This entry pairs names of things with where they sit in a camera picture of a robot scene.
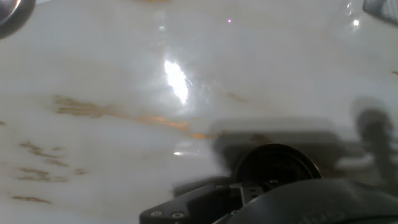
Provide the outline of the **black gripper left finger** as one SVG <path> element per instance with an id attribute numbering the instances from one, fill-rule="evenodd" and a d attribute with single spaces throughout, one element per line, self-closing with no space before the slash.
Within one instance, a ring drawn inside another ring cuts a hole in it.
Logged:
<path id="1" fill-rule="evenodd" d="M 270 185 L 254 182 L 205 185 L 143 211 L 139 223 L 226 223 L 245 205 L 270 190 Z"/>

